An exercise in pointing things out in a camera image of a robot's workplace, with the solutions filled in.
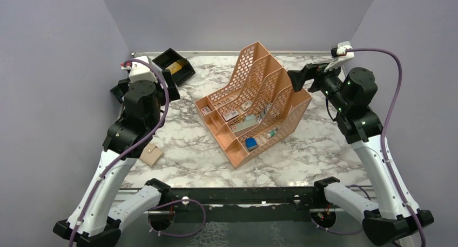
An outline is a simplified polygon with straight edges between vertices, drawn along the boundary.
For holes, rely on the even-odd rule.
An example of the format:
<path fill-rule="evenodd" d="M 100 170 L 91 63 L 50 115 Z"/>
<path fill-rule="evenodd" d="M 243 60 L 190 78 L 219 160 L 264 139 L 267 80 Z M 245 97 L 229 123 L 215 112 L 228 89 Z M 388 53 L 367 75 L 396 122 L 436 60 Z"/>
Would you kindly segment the orange plastic desk organizer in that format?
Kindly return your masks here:
<path fill-rule="evenodd" d="M 305 89 L 293 91 L 286 69 L 260 42 L 255 42 L 241 50 L 229 82 L 194 105 L 229 163 L 237 169 L 292 134 L 311 100 Z M 261 119 L 260 113 L 269 103 L 272 106 Z M 224 121 L 222 114 L 232 109 L 240 115 Z M 258 124 L 236 136 L 231 127 L 248 115 L 256 115 Z M 249 137 L 259 145 L 251 152 L 245 143 Z"/>

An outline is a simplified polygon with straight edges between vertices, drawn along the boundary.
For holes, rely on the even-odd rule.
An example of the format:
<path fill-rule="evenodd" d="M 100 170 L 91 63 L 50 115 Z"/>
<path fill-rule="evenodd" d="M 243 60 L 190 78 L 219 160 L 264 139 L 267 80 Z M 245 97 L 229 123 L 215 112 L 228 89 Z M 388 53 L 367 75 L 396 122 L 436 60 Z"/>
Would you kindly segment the black white card tray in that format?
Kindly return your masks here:
<path fill-rule="evenodd" d="M 169 70 L 177 86 L 183 85 L 196 73 L 191 63 L 172 48 L 167 49 L 152 61 L 162 69 Z"/>

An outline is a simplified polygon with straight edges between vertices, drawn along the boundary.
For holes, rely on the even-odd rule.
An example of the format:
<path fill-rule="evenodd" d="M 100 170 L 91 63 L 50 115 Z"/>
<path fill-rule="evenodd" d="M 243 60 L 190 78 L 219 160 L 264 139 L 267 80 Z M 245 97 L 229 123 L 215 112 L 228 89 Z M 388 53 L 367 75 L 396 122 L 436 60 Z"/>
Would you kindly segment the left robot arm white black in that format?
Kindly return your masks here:
<path fill-rule="evenodd" d="M 164 209 L 170 195 L 152 186 L 124 202 L 112 203 L 124 178 L 144 149 L 165 123 L 171 101 L 180 98 L 169 70 L 145 71 L 129 77 L 113 88 L 124 109 L 105 137 L 97 170 L 82 200 L 69 218 L 57 221 L 53 233 L 77 246 L 115 246 L 122 230 L 152 205 Z"/>

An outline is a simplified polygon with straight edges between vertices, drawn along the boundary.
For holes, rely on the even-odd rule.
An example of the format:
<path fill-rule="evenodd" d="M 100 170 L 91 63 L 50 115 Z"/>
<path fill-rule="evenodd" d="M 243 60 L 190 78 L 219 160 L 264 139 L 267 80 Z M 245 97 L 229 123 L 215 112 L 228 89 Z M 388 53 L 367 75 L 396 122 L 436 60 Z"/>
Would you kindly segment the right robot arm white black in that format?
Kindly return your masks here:
<path fill-rule="evenodd" d="M 290 70 L 294 91 L 312 81 L 309 92 L 320 91 L 336 109 L 336 123 L 347 143 L 363 164 L 376 194 L 369 201 L 329 177 L 314 183 L 312 202 L 324 208 L 335 204 L 357 219 L 367 238 L 377 246 L 400 241 L 433 223 L 429 210 L 423 210 L 408 194 L 407 188 L 382 137 L 383 126 L 369 104 L 377 92 L 370 70 L 353 68 L 344 80 L 340 69 L 328 70 L 326 64 L 307 64 Z"/>

